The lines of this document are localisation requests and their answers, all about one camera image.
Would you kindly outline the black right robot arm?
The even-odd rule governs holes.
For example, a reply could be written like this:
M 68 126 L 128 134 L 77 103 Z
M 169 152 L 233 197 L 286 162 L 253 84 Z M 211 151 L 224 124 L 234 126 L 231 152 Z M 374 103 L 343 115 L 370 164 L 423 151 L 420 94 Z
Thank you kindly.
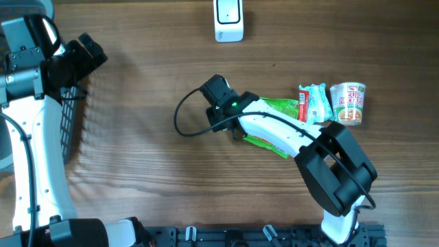
M 272 108 L 254 93 L 238 94 L 221 75 L 200 88 L 213 131 L 240 131 L 291 156 L 313 199 L 323 208 L 323 233 L 346 245 L 359 227 L 357 216 L 371 199 L 377 171 L 348 129 L 333 122 L 310 125 Z

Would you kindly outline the light green snack packet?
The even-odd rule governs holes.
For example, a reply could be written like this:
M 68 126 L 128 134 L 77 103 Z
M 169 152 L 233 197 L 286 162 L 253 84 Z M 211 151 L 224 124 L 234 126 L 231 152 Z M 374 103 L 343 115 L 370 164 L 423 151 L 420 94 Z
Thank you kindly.
M 326 84 L 299 86 L 299 90 L 309 91 L 307 124 L 323 123 L 335 119 L 326 94 Z

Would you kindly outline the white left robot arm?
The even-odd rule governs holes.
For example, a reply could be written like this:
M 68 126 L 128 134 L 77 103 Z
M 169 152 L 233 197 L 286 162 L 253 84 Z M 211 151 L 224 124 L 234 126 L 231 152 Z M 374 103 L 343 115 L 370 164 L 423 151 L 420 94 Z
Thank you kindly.
M 1 116 L 12 144 L 16 206 L 12 235 L 2 246 L 153 246 L 152 235 L 135 217 L 105 224 L 79 218 L 69 193 L 62 150 L 64 89 L 107 60 L 88 34 L 62 44 L 58 28 L 44 14 L 4 21 L 10 48 L 1 74 Z

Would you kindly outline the cup noodles cup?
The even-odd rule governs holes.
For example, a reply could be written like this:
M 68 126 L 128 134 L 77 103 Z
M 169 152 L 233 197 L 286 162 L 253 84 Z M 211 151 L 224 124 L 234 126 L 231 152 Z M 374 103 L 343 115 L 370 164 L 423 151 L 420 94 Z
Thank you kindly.
M 358 82 L 344 82 L 330 88 L 335 121 L 345 126 L 361 124 L 366 86 Z

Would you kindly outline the red and white sachet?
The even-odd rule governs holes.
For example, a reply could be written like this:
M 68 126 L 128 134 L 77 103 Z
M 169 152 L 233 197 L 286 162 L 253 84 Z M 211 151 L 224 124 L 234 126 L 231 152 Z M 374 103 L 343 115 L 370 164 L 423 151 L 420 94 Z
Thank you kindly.
M 309 91 L 299 90 L 299 115 L 298 119 L 307 122 L 309 108 Z

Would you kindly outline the bright green snack bag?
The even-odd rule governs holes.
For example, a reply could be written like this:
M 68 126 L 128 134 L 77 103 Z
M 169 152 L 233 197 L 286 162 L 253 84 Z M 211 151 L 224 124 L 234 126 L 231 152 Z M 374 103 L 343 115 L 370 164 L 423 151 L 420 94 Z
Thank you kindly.
M 274 110 L 286 114 L 294 119 L 298 118 L 299 101 L 295 99 L 271 99 L 266 97 L 262 97 L 261 99 Z M 274 144 L 270 143 L 269 141 L 266 141 L 265 139 L 248 134 L 247 136 L 244 137 L 244 140 L 260 148 L 265 148 L 267 150 L 273 151 L 274 153 L 278 154 L 283 158 L 289 157 L 289 154 L 282 151 L 280 148 L 276 147 Z

